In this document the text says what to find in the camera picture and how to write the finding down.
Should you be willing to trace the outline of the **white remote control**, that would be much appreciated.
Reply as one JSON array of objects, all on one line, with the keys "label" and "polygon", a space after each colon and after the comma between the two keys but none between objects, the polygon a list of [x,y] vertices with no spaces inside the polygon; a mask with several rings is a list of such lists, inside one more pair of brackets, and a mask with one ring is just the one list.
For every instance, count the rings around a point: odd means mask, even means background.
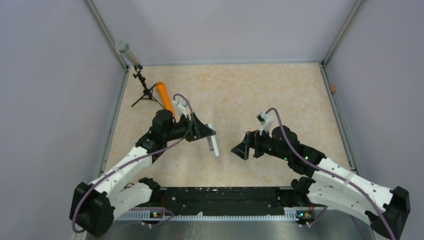
[{"label": "white remote control", "polygon": [[216,136],[215,135],[208,136],[206,139],[207,139],[209,150],[214,153],[215,157],[219,157],[220,152],[219,152]]}]

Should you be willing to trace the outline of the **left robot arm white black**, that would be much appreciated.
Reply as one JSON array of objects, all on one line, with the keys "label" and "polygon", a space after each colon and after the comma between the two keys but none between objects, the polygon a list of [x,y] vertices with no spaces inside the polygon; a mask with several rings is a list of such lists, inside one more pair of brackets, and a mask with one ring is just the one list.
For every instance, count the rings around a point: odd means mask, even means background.
[{"label": "left robot arm white black", "polygon": [[193,142],[214,135],[216,131],[202,123],[194,112],[182,114],[176,121],[171,111],[157,111],[149,130],[119,163],[97,179],[75,187],[69,213],[72,230],[99,238],[128,210],[143,203],[156,206],[161,194],[152,183],[138,182],[130,188],[126,185],[182,140]]}]

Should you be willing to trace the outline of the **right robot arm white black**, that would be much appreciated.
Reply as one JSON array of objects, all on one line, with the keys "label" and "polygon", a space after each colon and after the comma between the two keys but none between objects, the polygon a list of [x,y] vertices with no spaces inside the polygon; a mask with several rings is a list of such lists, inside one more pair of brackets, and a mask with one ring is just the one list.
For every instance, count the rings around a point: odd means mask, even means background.
[{"label": "right robot arm white black", "polygon": [[248,131],[231,152],[247,160],[251,149],[255,158],[267,154],[287,161],[289,168],[302,176],[292,182],[297,205],[328,206],[356,217],[389,240],[401,238],[411,211],[406,189],[381,186],[343,168],[324,153],[300,143],[286,126],[275,127],[271,133]]}]

